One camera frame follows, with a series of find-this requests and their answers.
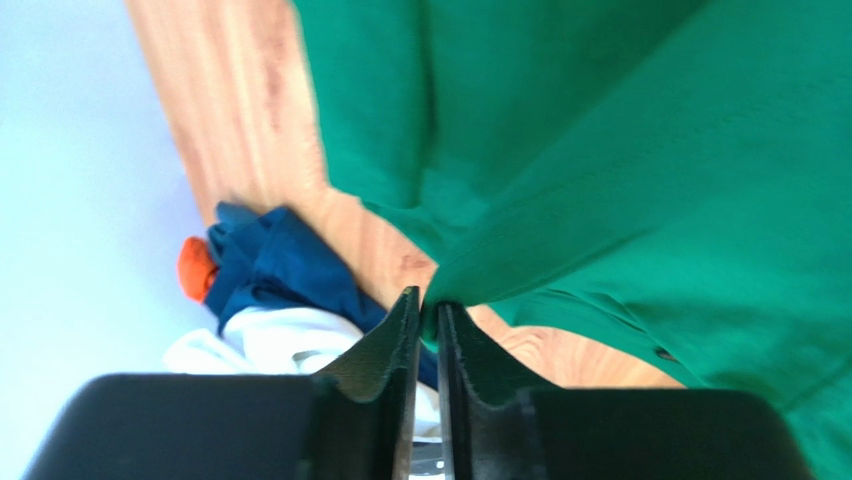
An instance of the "white wall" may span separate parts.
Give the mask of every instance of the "white wall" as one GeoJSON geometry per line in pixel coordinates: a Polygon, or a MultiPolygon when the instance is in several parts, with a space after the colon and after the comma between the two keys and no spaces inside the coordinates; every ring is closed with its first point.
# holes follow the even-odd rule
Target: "white wall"
{"type": "Polygon", "coordinates": [[[174,274],[202,232],[122,2],[0,0],[0,479],[88,379],[212,325],[174,274]]]}

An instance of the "black plastic part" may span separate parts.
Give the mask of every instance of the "black plastic part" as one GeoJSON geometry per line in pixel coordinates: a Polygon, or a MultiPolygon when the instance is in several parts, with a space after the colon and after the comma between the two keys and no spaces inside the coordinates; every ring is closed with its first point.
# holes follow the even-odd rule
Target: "black plastic part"
{"type": "MultiPolygon", "coordinates": [[[[30,480],[403,479],[412,456],[419,292],[315,375],[114,375],[89,384],[30,480]]],[[[480,331],[437,316],[447,478],[807,480],[784,422],[751,395],[563,390],[480,331]]]]}
{"type": "Polygon", "coordinates": [[[807,480],[783,420],[725,390],[565,390],[436,309],[445,464],[456,480],[807,480]]]}

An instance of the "green fabric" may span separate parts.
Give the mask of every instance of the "green fabric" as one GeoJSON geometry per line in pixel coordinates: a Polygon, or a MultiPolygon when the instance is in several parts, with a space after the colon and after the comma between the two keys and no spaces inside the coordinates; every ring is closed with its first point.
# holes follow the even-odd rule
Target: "green fabric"
{"type": "Polygon", "coordinates": [[[427,306],[755,392],[852,477],[852,2],[296,4],[331,181],[427,306]]]}

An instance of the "orange cloth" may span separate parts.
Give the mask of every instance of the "orange cloth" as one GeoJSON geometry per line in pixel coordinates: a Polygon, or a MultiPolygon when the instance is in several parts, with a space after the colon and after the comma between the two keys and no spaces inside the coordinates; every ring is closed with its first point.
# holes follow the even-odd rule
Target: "orange cloth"
{"type": "Polygon", "coordinates": [[[183,293],[196,302],[203,302],[219,273],[219,267],[207,250],[207,242],[198,237],[187,238],[183,242],[177,268],[183,293]]]}

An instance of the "wooden floor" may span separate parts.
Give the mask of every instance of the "wooden floor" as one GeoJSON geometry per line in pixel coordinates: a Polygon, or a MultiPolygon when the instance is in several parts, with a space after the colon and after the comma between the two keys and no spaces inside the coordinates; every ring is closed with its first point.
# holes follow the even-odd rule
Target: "wooden floor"
{"type": "MultiPolygon", "coordinates": [[[[328,185],[301,32],[281,0],[127,0],[199,210],[219,200],[295,209],[389,306],[426,286],[435,264],[357,199],[328,185]]],[[[568,332],[474,319],[504,348],[563,386],[675,386],[659,370],[568,332]]]]}

